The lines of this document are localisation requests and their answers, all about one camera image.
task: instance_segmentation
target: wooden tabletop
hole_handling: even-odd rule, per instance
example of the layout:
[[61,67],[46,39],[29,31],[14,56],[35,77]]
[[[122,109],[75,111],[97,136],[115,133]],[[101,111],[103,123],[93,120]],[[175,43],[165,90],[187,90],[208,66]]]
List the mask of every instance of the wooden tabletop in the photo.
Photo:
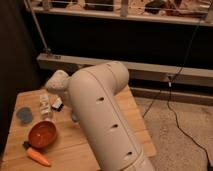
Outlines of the wooden tabletop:
[[[17,96],[1,170],[99,170],[98,163],[79,124],[73,123],[71,120],[72,109],[66,106],[64,106],[60,112],[54,111],[52,121],[56,125],[58,136],[51,146],[42,150],[42,153],[49,159],[52,166],[50,168],[44,167],[27,157],[22,144],[28,139],[28,133],[33,125],[42,121],[39,111],[39,96],[45,93],[47,92],[42,89],[20,93]],[[57,96],[49,94],[49,98],[50,103],[52,104]],[[116,100],[137,139],[142,144],[146,155],[156,155],[155,147],[129,87],[126,87],[121,91],[116,96]],[[16,112],[22,107],[29,107],[32,111],[33,121],[30,124],[23,125],[16,117]]]

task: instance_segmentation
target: carrot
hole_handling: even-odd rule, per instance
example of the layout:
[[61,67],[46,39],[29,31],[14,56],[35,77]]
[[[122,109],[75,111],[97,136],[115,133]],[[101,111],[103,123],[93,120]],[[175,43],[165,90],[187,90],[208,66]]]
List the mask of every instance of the carrot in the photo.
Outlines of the carrot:
[[44,166],[47,166],[47,167],[51,166],[51,164],[49,163],[47,158],[44,155],[42,155],[40,152],[38,152],[37,150],[30,147],[30,145],[27,141],[25,141],[23,143],[23,146],[26,149],[28,157],[30,157],[31,159],[37,161],[38,163],[40,163]]

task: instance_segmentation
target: black cable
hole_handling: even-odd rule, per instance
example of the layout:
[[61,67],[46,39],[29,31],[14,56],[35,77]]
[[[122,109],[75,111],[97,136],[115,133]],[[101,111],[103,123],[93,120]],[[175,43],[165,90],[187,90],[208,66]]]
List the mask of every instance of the black cable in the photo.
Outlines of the black cable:
[[152,99],[152,102],[149,104],[148,108],[146,109],[146,111],[144,112],[144,114],[142,115],[143,118],[147,115],[147,113],[149,112],[149,110],[151,109],[152,105],[154,104],[155,100],[158,98],[158,96],[161,94],[161,91],[160,90],[156,95],[155,97]]
[[175,121],[176,121],[176,125],[177,125],[177,128],[186,136],[188,137],[197,147],[201,148],[205,153],[206,153],[206,158],[207,158],[207,169],[208,171],[213,171],[213,167],[211,166],[211,163],[210,163],[210,160],[209,160],[209,155],[208,155],[208,152],[207,150],[201,146],[199,143],[197,143],[189,134],[187,134],[181,127],[180,127],[180,124],[179,124],[179,121],[178,121],[178,116],[177,116],[177,113],[174,109],[172,109],[172,107],[170,106],[170,101],[171,101],[171,97],[172,97],[172,88],[170,86],[170,89],[169,89],[169,98],[167,100],[167,106],[168,106],[168,109],[170,111],[172,111],[172,113],[174,114],[175,116]]
[[187,59],[189,58],[190,51],[191,51],[191,48],[192,48],[192,43],[193,43],[193,41],[194,41],[194,39],[195,39],[197,30],[198,30],[198,28],[200,27],[200,23],[201,23],[201,21],[203,21],[203,20],[207,17],[209,11],[210,11],[210,8],[208,8],[208,11],[207,11],[206,15],[204,15],[203,18],[200,18],[199,23],[196,25],[196,27],[195,27],[195,29],[194,29],[194,31],[193,31],[193,33],[192,33],[191,39],[189,40],[189,44],[188,44],[188,47],[187,47],[187,50],[186,50],[186,54],[185,54],[185,58],[184,58],[184,60],[183,60],[183,64],[182,64],[181,68],[179,69],[179,71],[178,71],[178,72],[173,76],[173,78],[171,79],[171,83],[174,83],[175,80],[177,79],[177,77],[178,77],[178,76],[180,75],[180,73],[182,72],[182,70],[183,70],[183,68],[184,68],[184,66],[185,66],[185,64],[186,64],[186,61],[187,61]]

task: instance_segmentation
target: speckled floor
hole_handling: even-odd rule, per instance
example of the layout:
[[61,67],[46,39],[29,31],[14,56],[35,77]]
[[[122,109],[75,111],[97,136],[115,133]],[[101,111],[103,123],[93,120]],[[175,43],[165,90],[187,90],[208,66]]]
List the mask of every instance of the speckled floor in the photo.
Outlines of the speckled floor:
[[[135,99],[142,114],[152,102],[150,98]],[[180,127],[207,149],[213,165],[213,106],[174,101],[170,106],[178,115]],[[154,102],[145,122],[157,149],[157,155],[151,158],[157,171],[207,170],[204,151],[177,128],[166,100]]]

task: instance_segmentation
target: small bottle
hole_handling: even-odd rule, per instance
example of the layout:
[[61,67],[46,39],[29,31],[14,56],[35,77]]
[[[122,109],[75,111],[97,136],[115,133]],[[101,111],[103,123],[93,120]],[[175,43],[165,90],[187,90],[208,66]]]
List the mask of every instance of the small bottle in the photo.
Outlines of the small bottle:
[[40,95],[40,112],[43,120],[50,121],[53,118],[48,94]]

